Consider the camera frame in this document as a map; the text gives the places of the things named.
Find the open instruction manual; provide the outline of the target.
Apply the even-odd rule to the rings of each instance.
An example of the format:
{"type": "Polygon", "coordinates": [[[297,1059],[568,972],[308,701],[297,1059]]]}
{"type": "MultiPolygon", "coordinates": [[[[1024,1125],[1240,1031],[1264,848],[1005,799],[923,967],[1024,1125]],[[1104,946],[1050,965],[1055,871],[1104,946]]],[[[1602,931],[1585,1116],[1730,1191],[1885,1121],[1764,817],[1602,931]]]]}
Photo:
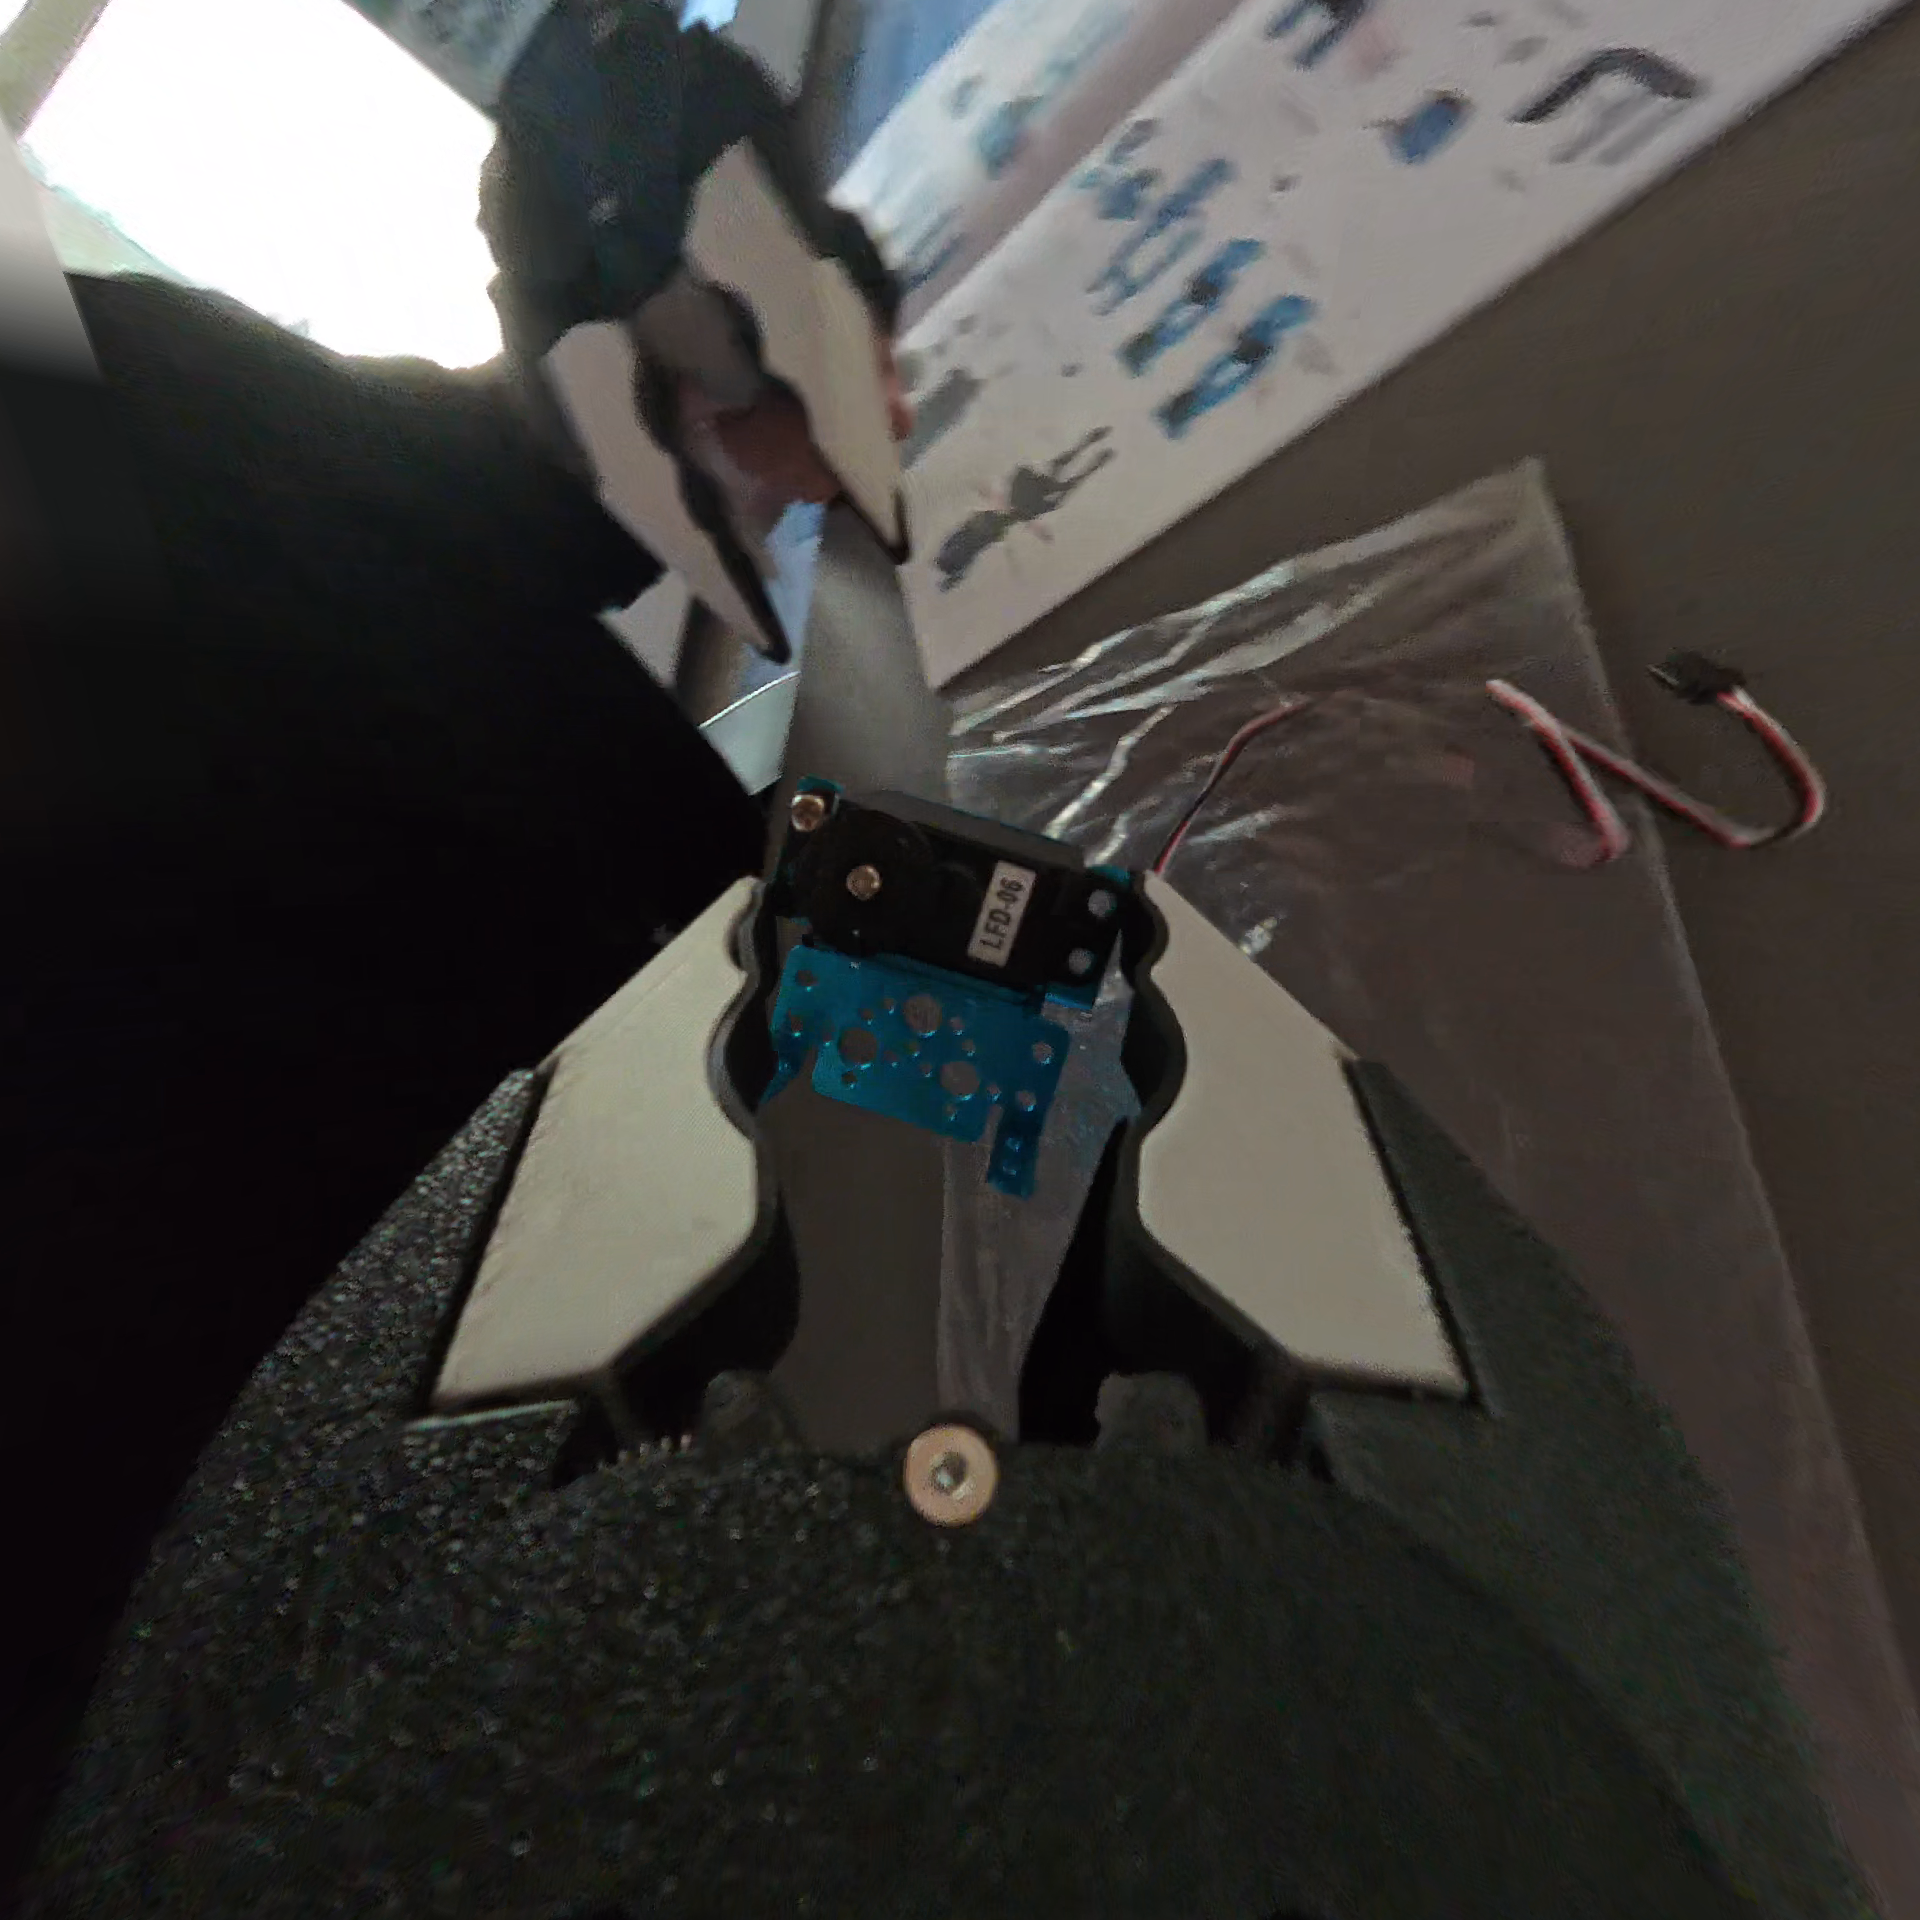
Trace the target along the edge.
{"type": "Polygon", "coordinates": [[[1896,10],[995,4],[836,185],[904,285],[901,593],[929,682],[1896,10]]]}

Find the grey desk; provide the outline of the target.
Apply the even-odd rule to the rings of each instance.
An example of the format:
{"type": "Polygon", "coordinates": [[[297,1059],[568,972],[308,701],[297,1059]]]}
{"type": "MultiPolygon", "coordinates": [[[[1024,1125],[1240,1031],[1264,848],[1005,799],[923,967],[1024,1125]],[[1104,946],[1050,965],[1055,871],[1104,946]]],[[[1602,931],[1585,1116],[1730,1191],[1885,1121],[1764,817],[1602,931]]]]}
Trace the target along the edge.
{"type": "MultiPolygon", "coordinates": [[[[1829,820],[1753,856],[1660,835],[1914,1708],[1915,79],[1906,8],[952,687],[1056,666],[1522,463],[1628,743],[1770,812],[1738,724],[1647,679],[1674,649],[1748,672],[1824,770],[1829,820]]],[[[1915,1916],[1915,1819],[1844,1812],[1795,1699],[1873,1903],[1915,1916]]]]}

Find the person's left hand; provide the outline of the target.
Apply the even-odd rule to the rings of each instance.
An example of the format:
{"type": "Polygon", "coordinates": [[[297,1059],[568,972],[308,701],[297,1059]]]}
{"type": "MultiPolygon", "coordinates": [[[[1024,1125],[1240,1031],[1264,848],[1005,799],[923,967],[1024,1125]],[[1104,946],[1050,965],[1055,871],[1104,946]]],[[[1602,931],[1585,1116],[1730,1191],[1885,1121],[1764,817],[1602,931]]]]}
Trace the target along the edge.
{"type": "Polygon", "coordinates": [[[815,445],[807,410],[789,391],[764,389],[740,404],[700,401],[703,456],[737,500],[771,516],[839,500],[842,480],[815,445]]]}

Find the black servo with blue bracket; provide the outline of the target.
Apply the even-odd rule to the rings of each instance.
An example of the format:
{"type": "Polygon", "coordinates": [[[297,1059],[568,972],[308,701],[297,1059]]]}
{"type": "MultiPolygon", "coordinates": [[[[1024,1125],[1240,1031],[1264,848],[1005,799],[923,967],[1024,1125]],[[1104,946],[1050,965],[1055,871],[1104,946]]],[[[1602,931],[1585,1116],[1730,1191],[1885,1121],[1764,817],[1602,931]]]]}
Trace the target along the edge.
{"type": "Polygon", "coordinates": [[[1026,1201],[1050,1113],[1114,973],[1152,941],[1146,880],[956,808],[807,780],[762,893],[785,948],[764,1099],[821,1098],[989,1148],[1026,1201]]]}

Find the clear plastic bag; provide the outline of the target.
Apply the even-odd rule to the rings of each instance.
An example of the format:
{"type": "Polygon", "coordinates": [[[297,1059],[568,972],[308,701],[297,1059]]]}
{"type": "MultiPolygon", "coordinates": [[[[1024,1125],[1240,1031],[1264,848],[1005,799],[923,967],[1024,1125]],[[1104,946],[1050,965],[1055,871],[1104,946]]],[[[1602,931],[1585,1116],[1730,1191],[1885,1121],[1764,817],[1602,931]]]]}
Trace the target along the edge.
{"type": "Polygon", "coordinates": [[[964,805],[1144,866],[1387,1066],[1571,1260],[1729,1501],[1844,1812],[1915,1819],[1914,1688],[1653,808],[1600,842],[1506,682],[1626,747],[1538,463],[952,709],[964,805]]]}

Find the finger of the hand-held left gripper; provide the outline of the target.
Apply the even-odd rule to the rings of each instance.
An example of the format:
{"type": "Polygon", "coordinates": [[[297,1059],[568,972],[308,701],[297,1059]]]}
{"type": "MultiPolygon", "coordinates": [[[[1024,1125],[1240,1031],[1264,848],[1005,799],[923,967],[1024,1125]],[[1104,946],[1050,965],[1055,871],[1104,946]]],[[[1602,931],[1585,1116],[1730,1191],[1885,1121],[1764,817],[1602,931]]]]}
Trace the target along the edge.
{"type": "Polygon", "coordinates": [[[610,320],[578,325],[544,356],[543,372],[610,516],[762,658],[792,664],[794,643],[757,549],[720,488],[684,450],[676,419],[642,408],[648,370],[632,335],[610,320]]]}
{"type": "Polygon", "coordinates": [[[804,423],[835,499],[904,564],[905,468],[881,322],[749,140],[730,144],[692,185],[682,264],[727,312],[759,384],[804,423]]]}

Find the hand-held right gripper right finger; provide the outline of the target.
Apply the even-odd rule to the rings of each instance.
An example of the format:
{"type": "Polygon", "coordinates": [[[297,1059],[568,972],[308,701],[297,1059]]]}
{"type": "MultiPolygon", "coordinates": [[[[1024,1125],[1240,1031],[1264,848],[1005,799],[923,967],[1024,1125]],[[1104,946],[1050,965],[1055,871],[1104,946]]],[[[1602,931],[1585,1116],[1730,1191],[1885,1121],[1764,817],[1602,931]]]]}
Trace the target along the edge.
{"type": "Polygon", "coordinates": [[[1121,972],[1136,1112],[1098,1285],[1121,1378],[1188,1399],[1221,1449],[1288,1449],[1319,1395],[1472,1409],[1353,1051],[1161,873],[1121,972]]]}

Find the window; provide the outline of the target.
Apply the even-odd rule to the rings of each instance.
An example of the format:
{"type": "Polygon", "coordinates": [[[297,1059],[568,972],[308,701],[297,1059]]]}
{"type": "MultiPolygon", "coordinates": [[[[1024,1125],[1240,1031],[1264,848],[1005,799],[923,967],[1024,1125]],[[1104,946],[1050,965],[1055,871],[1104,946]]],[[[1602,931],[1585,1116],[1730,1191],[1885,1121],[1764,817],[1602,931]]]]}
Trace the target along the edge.
{"type": "Polygon", "coordinates": [[[115,2],[28,129],[48,178],[338,352],[500,349],[488,119],[348,4],[115,2]]]}

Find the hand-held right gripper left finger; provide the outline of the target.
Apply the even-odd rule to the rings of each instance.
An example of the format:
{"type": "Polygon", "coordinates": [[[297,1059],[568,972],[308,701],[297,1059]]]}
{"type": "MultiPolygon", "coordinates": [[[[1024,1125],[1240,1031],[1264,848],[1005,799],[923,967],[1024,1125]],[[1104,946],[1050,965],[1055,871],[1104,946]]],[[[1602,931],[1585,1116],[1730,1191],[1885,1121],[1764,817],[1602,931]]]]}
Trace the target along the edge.
{"type": "Polygon", "coordinates": [[[692,1436],[709,1387],[794,1338],[794,1233],[759,1101],[775,1069],[762,885],[737,880],[540,1069],[431,1412],[578,1401],[621,1444],[692,1436]]]}

